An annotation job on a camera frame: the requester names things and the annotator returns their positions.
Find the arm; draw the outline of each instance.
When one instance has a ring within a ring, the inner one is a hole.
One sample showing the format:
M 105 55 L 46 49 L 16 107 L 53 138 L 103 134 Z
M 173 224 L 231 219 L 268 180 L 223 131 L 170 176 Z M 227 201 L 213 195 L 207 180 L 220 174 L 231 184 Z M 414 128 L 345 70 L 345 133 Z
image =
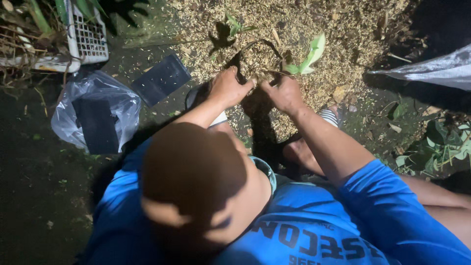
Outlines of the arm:
M 275 106 L 294 121 L 325 176 L 341 187 L 348 178 L 375 157 L 346 133 L 317 115 L 302 101 L 298 83 L 285 76 L 279 88 L 263 82 L 261 88 Z
M 240 85 L 236 74 L 235 66 L 220 72 L 211 83 L 207 100 L 173 123 L 192 123 L 208 128 L 221 112 L 239 103 L 256 84 L 256 81 L 250 80 L 245 85 Z

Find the shirt sleeve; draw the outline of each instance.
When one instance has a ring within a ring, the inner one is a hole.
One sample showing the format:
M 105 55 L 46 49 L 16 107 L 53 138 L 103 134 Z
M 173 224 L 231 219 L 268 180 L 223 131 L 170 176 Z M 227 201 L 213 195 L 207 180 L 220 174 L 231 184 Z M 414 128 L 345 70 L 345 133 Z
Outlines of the shirt sleeve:
M 398 175 L 374 160 L 339 190 L 374 244 L 402 264 L 469 264 L 471 251 L 433 219 Z

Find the right hand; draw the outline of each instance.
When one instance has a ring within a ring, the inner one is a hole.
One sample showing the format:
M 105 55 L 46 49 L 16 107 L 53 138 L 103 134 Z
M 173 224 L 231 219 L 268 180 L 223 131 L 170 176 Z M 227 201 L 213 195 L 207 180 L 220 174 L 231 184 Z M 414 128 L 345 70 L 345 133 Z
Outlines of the right hand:
M 298 82 L 288 76 L 283 76 L 278 88 L 263 81 L 260 88 L 268 94 L 275 107 L 288 115 L 294 115 L 300 108 L 306 106 L 302 101 Z

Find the hand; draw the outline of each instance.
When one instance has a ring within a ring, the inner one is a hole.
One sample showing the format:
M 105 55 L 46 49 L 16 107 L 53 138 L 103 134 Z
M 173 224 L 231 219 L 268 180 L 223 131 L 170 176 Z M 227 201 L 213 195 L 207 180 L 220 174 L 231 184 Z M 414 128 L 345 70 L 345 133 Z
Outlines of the hand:
M 268 94 L 277 109 L 290 116 L 306 106 L 302 101 L 298 82 L 288 76 L 283 76 L 278 88 L 270 86 L 267 81 L 263 81 L 260 87 Z
M 240 85 L 236 80 L 236 74 L 236 66 L 231 66 L 220 72 L 212 81 L 208 99 L 223 104 L 224 109 L 233 107 L 242 101 L 257 81 L 254 79 L 245 85 Z

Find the left hand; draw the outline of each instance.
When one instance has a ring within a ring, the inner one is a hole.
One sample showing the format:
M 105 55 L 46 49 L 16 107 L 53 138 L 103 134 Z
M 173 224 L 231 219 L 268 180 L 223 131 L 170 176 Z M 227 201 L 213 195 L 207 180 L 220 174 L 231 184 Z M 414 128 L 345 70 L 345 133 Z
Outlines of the left hand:
M 224 109 L 238 104 L 257 83 L 256 79 L 249 80 L 245 85 L 240 85 L 236 80 L 237 67 L 231 66 L 220 72 L 212 81 L 209 100 L 214 100 L 223 105 Z

